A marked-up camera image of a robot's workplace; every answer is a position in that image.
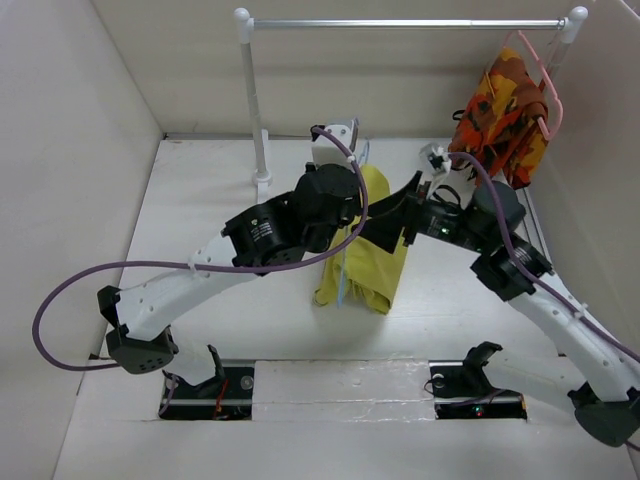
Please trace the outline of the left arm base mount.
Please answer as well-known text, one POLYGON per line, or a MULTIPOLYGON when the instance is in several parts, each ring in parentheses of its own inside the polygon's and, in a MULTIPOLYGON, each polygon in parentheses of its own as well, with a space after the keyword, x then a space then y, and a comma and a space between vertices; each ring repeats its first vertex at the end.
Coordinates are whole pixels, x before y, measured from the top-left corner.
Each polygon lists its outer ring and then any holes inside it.
POLYGON ((219 375, 205 390, 165 373, 158 415, 163 420, 244 421, 252 418, 255 363, 224 361, 226 379, 219 375))

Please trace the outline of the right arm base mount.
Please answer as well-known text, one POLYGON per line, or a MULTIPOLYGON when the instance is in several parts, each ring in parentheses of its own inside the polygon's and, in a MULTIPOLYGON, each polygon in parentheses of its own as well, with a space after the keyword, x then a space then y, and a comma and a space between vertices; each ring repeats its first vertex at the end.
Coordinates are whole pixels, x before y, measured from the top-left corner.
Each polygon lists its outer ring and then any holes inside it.
POLYGON ((490 386, 461 361, 430 361, 423 389, 437 420, 527 420, 523 396, 490 386))

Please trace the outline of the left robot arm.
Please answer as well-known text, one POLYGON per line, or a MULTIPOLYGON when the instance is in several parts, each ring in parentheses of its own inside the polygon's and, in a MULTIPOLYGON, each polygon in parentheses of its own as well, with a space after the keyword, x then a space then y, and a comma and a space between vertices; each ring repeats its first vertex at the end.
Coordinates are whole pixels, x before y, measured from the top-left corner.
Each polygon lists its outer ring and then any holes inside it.
POLYGON ((365 219, 367 203, 355 163, 310 163, 292 191, 228 220, 187 264, 135 287, 101 289, 99 310, 112 326, 106 336, 111 358, 130 374, 161 370, 201 396, 216 394, 223 382, 217 350, 189 345, 172 332, 172 323, 237 285, 302 267, 306 254, 324 260, 335 251, 337 231, 365 219))

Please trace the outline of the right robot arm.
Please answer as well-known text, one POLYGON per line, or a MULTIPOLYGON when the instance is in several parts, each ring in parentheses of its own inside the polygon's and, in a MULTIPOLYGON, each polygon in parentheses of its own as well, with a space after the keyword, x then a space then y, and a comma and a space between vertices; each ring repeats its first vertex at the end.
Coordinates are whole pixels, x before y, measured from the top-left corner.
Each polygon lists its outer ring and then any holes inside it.
POLYGON ((639 358, 612 337, 570 294, 550 261, 515 233, 525 216, 515 191, 486 181, 466 206, 438 196, 438 185, 414 176, 396 193, 373 203, 363 238, 392 252, 417 235, 474 251, 480 283, 527 317, 571 366, 524 360, 485 341, 462 361, 462 381, 479 396, 512 390, 571 413, 593 438, 610 446, 639 429, 639 358))

